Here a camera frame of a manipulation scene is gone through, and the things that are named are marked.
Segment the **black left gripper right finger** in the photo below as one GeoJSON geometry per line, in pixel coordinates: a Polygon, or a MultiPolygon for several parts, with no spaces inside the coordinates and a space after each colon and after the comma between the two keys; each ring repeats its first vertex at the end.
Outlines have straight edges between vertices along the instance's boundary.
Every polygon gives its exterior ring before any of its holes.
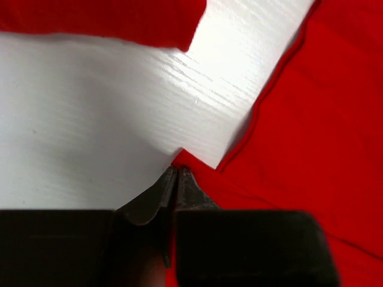
{"type": "Polygon", "coordinates": [[[325,235],[299,210],[225,210],[179,171],[175,272],[180,286],[339,286],[325,235]]]}

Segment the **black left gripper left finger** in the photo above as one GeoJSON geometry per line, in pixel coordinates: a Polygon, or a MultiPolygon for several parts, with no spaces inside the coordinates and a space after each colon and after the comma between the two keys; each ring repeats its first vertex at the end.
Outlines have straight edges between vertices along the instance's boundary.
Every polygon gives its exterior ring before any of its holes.
{"type": "Polygon", "coordinates": [[[171,266],[177,170],[118,209],[1,210],[2,286],[136,286],[171,266]]]}

